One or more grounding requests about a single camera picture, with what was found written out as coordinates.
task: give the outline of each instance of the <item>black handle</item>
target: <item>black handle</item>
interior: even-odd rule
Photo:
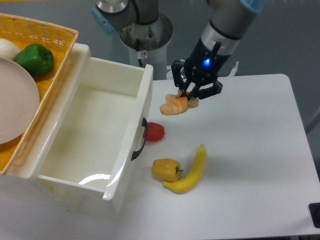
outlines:
[[[140,153],[142,152],[142,150],[143,150],[144,147],[145,147],[145,144],[146,144],[146,141],[147,141],[147,136],[148,136],[148,122],[147,122],[147,119],[146,119],[146,118],[143,118],[143,119],[142,119],[142,127],[144,127],[144,128],[145,128],[145,131],[146,131],[145,138],[144,138],[142,147],[141,147],[138,151],[134,151],[134,152],[132,153],[131,161],[132,161],[132,160],[135,160],[135,159],[140,155]]]

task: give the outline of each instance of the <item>wicker basket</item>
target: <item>wicker basket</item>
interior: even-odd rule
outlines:
[[[70,28],[26,17],[0,13],[0,39],[10,40],[20,49],[24,49],[31,43],[39,43],[50,49],[54,56],[52,72],[42,77],[34,77],[39,90],[40,105],[32,122],[22,135],[9,142],[0,144],[1,175],[6,174],[15,157],[20,154],[23,146],[28,141],[30,133],[46,108],[48,96],[58,79],[62,67],[66,63],[67,56],[77,37],[78,31]]]

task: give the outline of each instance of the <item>black object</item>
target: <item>black object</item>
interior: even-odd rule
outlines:
[[[146,136],[148,136],[148,122],[147,122],[147,119],[146,118],[143,118],[142,119],[142,127],[145,128],[145,131],[146,131]],[[147,141],[147,138],[145,137],[144,138],[144,141],[143,141],[143,144],[142,144],[142,147],[138,150],[138,151],[134,151],[132,153],[132,157],[131,157],[131,161],[132,160],[135,160],[139,155],[140,153],[142,152],[142,150],[144,149],[145,147],[145,144],[146,144],[146,141]]]
[[[309,210],[311,213],[313,225],[320,229],[320,202],[310,203]]]
[[[217,55],[221,42],[217,41],[212,49],[208,50],[201,38],[196,44],[191,56],[185,61],[175,60],[171,66],[174,85],[181,91],[181,97],[205,99],[222,91],[222,83],[218,81],[218,72],[229,58],[229,55]],[[181,69],[184,69],[184,81]],[[187,89],[191,83],[195,86],[187,95]],[[200,89],[208,84],[210,87]]]

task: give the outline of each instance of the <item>plate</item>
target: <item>plate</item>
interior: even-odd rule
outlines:
[[[20,65],[0,57],[0,144],[21,135],[39,107],[32,76]]]

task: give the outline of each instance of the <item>yellow bell pepper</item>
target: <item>yellow bell pepper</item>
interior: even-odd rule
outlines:
[[[175,182],[180,178],[181,165],[178,161],[170,158],[162,158],[153,162],[151,171],[153,175],[167,182]]]

